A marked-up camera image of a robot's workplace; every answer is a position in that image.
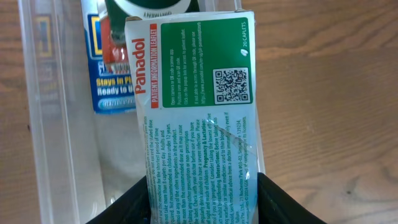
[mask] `wooden table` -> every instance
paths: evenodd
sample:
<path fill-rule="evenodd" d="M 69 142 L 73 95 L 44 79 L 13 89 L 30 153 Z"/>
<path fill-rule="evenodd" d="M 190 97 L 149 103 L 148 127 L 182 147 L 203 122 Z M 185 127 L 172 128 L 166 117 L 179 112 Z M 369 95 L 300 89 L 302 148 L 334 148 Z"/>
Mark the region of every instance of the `wooden table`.
<path fill-rule="evenodd" d="M 328 223 L 398 223 L 398 2 L 244 7 L 267 175 Z M 39 223 L 18 6 L 0 9 L 0 220 Z"/>

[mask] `wood grain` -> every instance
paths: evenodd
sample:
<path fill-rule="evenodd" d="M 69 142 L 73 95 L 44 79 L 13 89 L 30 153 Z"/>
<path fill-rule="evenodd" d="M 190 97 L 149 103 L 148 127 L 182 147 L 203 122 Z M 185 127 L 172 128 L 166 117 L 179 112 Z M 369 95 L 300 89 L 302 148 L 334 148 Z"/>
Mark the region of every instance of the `wood grain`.
<path fill-rule="evenodd" d="M 0 223 L 40 223 L 17 1 L 0 1 L 0 27 Z"/>
<path fill-rule="evenodd" d="M 328 223 L 398 223 L 398 2 L 243 6 L 267 175 Z M 16 1 L 0 25 L 0 220 L 40 223 Z"/>

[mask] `red label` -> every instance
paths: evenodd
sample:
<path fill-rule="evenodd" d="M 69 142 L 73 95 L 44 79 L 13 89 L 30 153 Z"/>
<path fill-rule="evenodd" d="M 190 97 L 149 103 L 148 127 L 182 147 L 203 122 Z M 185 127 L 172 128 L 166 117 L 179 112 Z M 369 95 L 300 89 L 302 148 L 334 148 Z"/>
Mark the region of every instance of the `red label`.
<path fill-rule="evenodd" d="M 129 73 L 129 59 L 126 44 L 116 45 L 111 40 L 109 17 L 101 21 L 102 56 L 106 69 L 115 74 Z"/>
<path fill-rule="evenodd" d="M 159 107 L 159 82 L 157 61 L 157 24 L 149 26 L 150 34 L 150 107 Z"/>

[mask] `green panel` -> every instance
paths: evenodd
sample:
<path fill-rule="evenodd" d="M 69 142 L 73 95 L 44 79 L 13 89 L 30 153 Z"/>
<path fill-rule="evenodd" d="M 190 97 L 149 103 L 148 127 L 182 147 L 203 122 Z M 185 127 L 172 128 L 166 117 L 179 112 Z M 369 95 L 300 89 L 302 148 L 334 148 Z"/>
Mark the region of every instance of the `green panel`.
<path fill-rule="evenodd" d="M 163 107 L 252 103 L 247 18 L 162 24 L 161 35 Z M 215 103 L 213 70 L 223 68 L 246 68 L 246 101 Z M 224 93 L 243 91 L 238 73 L 234 72 L 234 79 L 223 78 Z"/>

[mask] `plastic bin wall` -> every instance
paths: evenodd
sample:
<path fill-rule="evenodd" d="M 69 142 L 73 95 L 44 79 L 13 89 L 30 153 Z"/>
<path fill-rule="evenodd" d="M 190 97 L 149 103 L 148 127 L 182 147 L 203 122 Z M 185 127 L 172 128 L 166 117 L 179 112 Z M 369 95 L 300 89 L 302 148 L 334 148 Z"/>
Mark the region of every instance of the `plastic bin wall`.
<path fill-rule="evenodd" d="M 19 10 L 42 223 L 86 223 L 145 175 L 136 114 L 94 114 L 80 0 L 19 0 Z"/>

